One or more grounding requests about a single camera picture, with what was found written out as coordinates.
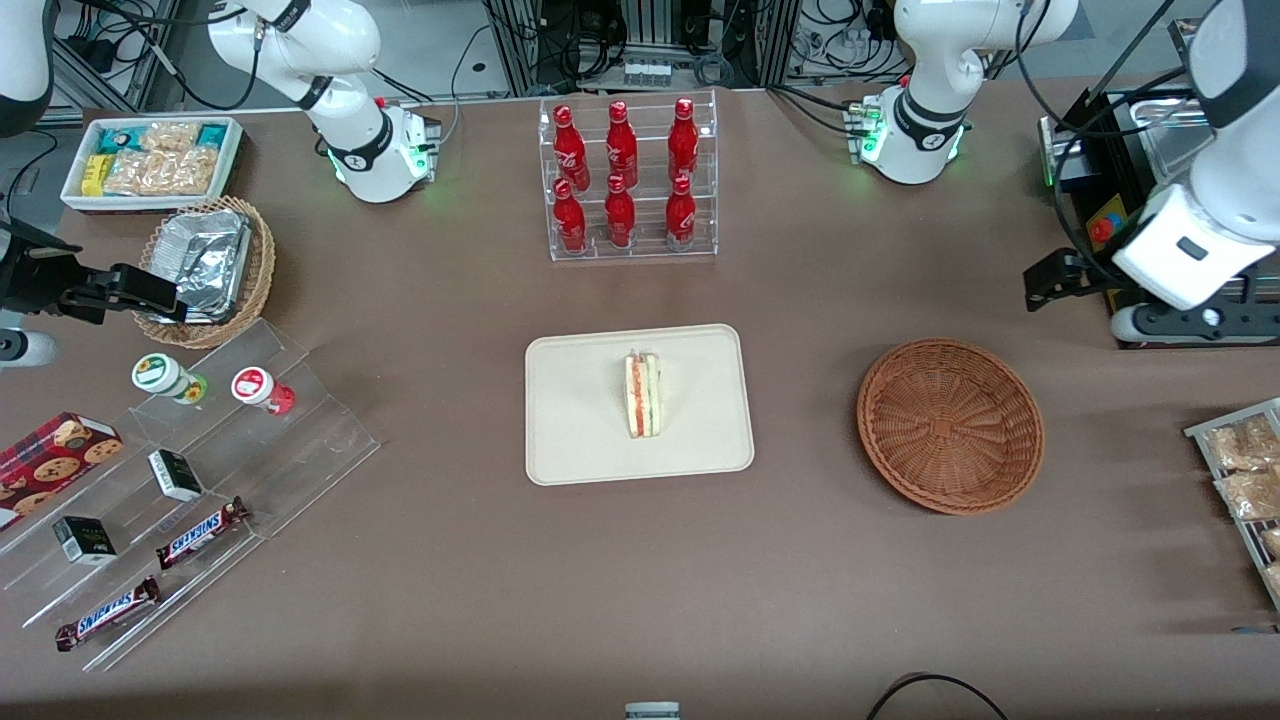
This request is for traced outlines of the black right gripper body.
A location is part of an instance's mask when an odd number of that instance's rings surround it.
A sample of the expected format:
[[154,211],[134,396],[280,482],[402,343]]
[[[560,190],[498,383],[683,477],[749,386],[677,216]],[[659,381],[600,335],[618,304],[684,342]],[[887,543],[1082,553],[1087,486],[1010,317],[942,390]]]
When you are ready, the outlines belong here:
[[1,228],[9,240],[1,260],[3,309],[87,322],[84,311],[63,300],[67,291],[84,283],[86,270],[76,259],[83,249],[17,219],[1,222]]

